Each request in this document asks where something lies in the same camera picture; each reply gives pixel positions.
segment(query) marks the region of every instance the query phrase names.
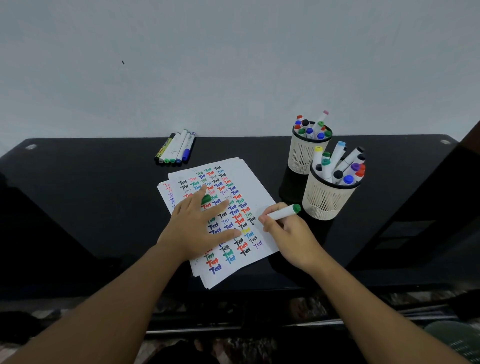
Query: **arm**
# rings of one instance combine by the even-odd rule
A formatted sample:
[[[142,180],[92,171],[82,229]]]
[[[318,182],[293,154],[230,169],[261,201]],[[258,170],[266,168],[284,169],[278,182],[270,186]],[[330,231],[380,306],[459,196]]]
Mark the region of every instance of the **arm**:
[[[235,229],[207,233],[207,221],[225,210],[228,201],[201,212],[205,191],[204,185],[175,207],[157,244],[133,266],[5,363],[133,363],[153,308],[180,263],[240,235]]]
[[[266,216],[283,207],[270,206],[259,217],[264,231],[286,260],[323,289],[369,363],[468,363],[366,289],[327,254],[303,219],[295,215],[277,223]]]

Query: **mesh pen holder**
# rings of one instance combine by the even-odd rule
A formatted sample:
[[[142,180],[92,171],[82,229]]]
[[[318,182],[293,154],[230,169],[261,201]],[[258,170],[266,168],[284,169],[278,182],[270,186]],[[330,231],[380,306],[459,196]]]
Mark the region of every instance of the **mesh pen holder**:
[[[292,140],[290,142],[290,152],[288,154],[288,167],[298,174],[308,174],[308,170],[313,160],[313,153],[316,146],[323,147],[324,151],[327,148],[328,142],[332,137],[322,140],[308,139],[300,136],[292,128]]]
[[[361,181],[351,186],[339,186],[318,177],[310,165],[305,193],[303,194],[303,209],[317,220],[331,220],[360,185]]]

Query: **green marker cap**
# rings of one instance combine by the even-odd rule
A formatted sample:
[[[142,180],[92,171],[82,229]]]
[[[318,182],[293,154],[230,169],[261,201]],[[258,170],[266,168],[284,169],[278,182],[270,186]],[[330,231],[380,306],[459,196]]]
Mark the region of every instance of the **green marker cap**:
[[[211,197],[209,194],[206,194],[206,195],[202,198],[202,202],[201,202],[200,204],[201,204],[201,205],[208,204],[211,200],[212,200],[212,197]]]

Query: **forearm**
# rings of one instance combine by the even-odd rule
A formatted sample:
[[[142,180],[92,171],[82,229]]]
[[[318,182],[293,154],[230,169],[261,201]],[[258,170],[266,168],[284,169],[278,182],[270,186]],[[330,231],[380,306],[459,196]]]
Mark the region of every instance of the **forearm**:
[[[309,271],[369,363],[467,363],[383,303],[325,251]]]
[[[179,265],[162,249],[152,247],[6,363],[133,363],[153,308]]]

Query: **hand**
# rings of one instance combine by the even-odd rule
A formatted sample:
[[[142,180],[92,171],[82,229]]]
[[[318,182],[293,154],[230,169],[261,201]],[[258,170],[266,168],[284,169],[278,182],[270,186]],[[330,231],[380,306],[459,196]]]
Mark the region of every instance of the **hand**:
[[[284,258],[310,274],[320,264],[324,250],[299,216],[291,215],[275,221],[266,215],[284,207],[287,207],[284,202],[267,207],[258,220],[264,231],[272,235]]]
[[[207,222],[225,210],[229,201],[201,211],[201,201],[206,189],[204,184],[200,190],[175,206],[170,222],[158,238],[157,244],[171,249],[181,260],[179,263],[198,258],[215,245],[241,235],[237,229],[228,229],[217,234],[207,232]]]

